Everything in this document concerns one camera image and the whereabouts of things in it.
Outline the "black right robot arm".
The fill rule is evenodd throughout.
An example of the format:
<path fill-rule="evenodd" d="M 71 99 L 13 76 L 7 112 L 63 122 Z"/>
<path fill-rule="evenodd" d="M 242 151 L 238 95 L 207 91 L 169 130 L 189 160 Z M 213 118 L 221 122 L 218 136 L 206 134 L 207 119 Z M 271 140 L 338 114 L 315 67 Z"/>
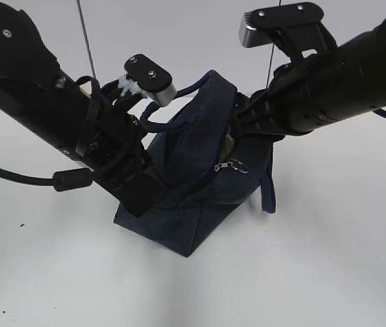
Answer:
<path fill-rule="evenodd" d="M 243 47 L 273 44 L 290 62 L 278 67 L 269 86 L 232 116 L 233 137 L 303 136 L 367 112 L 386 118 L 386 18 L 340 45 L 323 16 L 311 2 L 243 16 Z"/>

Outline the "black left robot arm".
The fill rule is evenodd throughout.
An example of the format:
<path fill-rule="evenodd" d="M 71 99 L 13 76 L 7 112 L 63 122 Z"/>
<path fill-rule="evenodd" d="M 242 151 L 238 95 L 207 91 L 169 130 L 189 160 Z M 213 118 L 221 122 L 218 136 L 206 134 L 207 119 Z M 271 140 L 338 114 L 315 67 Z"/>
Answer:
<path fill-rule="evenodd" d="M 0 110 L 80 164 L 50 178 L 0 168 L 0 178 L 58 192 L 96 183 L 136 217 L 165 196 L 142 145 L 149 129 L 129 111 L 145 97 L 168 105 L 176 94 L 172 76 L 143 54 L 124 68 L 106 85 L 92 76 L 70 78 L 27 13 L 0 2 Z"/>

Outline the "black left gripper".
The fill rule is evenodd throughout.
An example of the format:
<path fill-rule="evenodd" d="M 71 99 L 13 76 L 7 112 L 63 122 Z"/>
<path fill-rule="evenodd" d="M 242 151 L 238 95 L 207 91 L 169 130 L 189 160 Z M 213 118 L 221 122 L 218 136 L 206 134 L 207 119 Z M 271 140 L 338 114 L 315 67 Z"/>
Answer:
<path fill-rule="evenodd" d="M 130 110 L 144 99 L 115 84 L 94 84 L 75 152 L 108 191 L 118 191 L 117 217 L 141 217 L 167 194 L 167 185 L 142 145 L 148 133 Z"/>

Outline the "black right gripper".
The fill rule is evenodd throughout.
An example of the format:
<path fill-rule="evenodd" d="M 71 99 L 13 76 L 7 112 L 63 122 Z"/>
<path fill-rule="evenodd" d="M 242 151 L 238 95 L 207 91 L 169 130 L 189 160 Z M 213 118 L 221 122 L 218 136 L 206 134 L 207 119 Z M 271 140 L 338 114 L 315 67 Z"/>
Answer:
<path fill-rule="evenodd" d="M 285 136 L 304 136 L 315 130 L 315 119 L 294 117 L 309 101 L 306 82 L 314 63 L 288 63 L 274 70 L 263 90 L 252 94 L 249 102 L 231 117 L 231 136 L 264 136 L 277 142 Z"/>

